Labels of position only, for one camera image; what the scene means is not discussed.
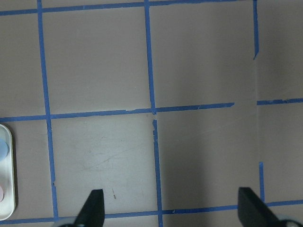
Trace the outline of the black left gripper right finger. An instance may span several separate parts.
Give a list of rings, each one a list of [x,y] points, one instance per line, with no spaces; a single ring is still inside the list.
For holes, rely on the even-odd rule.
[[[238,189],[238,218],[243,227],[286,227],[249,187]]]

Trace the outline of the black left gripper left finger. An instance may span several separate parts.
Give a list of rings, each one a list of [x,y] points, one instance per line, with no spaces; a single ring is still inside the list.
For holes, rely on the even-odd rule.
[[[74,227],[102,227],[105,221],[104,193],[102,189],[92,190],[77,215]]]

